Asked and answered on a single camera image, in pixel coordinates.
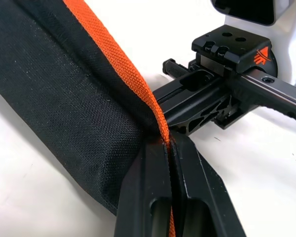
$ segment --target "white surface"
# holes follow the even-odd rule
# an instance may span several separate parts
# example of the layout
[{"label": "white surface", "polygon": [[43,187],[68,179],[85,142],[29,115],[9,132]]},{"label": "white surface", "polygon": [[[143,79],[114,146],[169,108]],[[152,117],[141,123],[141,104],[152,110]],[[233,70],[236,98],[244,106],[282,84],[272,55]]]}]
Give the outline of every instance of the white surface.
[{"label": "white surface", "polygon": [[226,17],[225,23],[269,38],[278,65],[278,78],[296,84],[296,0],[272,26],[262,26],[230,16]]},{"label": "white surface", "polygon": [[[153,88],[162,62],[223,24],[208,0],[88,0]],[[264,108],[228,130],[194,133],[248,237],[296,237],[296,122]],[[115,217],[88,196],[0,96],[0,237],[112,237]]]}]

